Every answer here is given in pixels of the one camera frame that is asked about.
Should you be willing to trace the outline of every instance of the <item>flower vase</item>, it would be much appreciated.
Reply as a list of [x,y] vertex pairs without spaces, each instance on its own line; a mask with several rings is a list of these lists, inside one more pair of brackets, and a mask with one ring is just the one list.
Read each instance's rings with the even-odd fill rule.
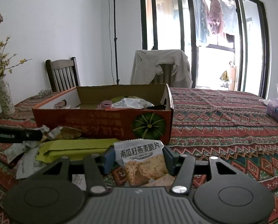
[[12,115],[15,112],[10,86],[5,80],[5,75],[0,77],[0,106],[5,116]]

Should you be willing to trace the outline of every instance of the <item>window frame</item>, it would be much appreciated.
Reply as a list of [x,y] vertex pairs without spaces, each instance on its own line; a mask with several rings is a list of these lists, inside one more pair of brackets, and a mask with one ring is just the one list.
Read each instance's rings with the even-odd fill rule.
[[[260,26],[261,26],[261,37],[262,37],[262,52],[263,52],[263,58],[262,58],[262,69],[261,69],[261,80],[260,80],[260,90],[259,90],[259,96],[262,98],[266,97],[267,93],[267,87],[268,87],[268,75],[269,75],[269,64],[270,64],[270,45],[269,45],[269,34],[268,34],[268,23],[267,23],[267,16],[265,11],[264,3],[260,0],[250,0],[257,4],[258,13],[259,13],[259,19],[260,19]],[[142,48],[147,49],[147,31],[146,31],[146,5],[145,0],[140,0],[141,3],[141,24],[142,24]],[[189,4],[189,13],[190,13],[190,26],[191,26],[191,74],[192,74],[192,88],[196,87],[196,80],[197,80],[197,70],[198,70],[198,47],[196,46],[196,30],[195,30],[195,16],[194,16],[194,6],[193,6],[193,0],[188,0]],[[246,39],[247,34],[243,32],[243,25],[246,25],[246,18],[244,18],[244,7],[243,4],[240,2],[240,0],[235,0],[236,8],[237,8],[237,14],[238,14],[238,23],[239,23],[239,34],[240,34],[240,71],[238,76],[238,91],[241,91],[241,89],[244,91],[244,85],[246,84],[246,73],[244,74],[244,81],[243,81],[243,87],[242,87],[242,77],[243,77],[243,65],[245,65],[245,71],[247,69],[247,63],[248,63],[248,51],[247,51],[247,42],[243,40]],[[153,13],[153,25],[154,25],[154,38],[157,38],[156,32],[156,9],[152,9]],[[182,26],[183,22],[180,21],[180,27],[181,27],[181,49],[183,50],[182,43],[183,36],[182,36]],[[224,46],[219,45],[209,45],[210,48],[215,47],[216,49],[224,49],[224,50],[230,50],[234,51],[234,48],[228,48]],[[153,49],[157,49],[157,43],[154,42]]]

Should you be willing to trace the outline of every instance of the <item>black handle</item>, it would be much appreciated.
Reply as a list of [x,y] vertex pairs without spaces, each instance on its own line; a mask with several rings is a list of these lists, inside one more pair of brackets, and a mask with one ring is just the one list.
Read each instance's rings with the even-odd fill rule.
[[23,141],[40,141],[43,133],[40,130],[0,127],[0,143],[22,143]]
[[180,156],[179,160],[183,161],[183,165],[171,186],[170,192],[173,194],[188,195],[191,190],[194,177],[195,158],[193,156],[186,155]]
[[83,166],[87,192],[91,195],[106,194],[107,187],[95,159],[91,155],[84,157]]

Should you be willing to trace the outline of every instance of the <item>chair backrest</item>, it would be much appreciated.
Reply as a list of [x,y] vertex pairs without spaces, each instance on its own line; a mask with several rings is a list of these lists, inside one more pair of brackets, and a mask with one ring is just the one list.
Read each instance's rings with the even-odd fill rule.
[[75,57],[70,60],[46,60],[46,68],[53,92],[80,86]]
[[167,83],[169,87],[173,87],[175,81],[175,75],[172,74],[173,65],[172,64],[162,64],[161,68],[163,70],[163,74],[156,75],[150,84],[163,84]]

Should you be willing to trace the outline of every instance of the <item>pumpkin illustration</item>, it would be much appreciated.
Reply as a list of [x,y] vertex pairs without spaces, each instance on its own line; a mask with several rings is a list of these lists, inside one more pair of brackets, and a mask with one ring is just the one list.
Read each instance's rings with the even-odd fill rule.
[[133,132],[137,138],[158,140],[165,131],[165,119],[155,113],[138,115],[133,121]]

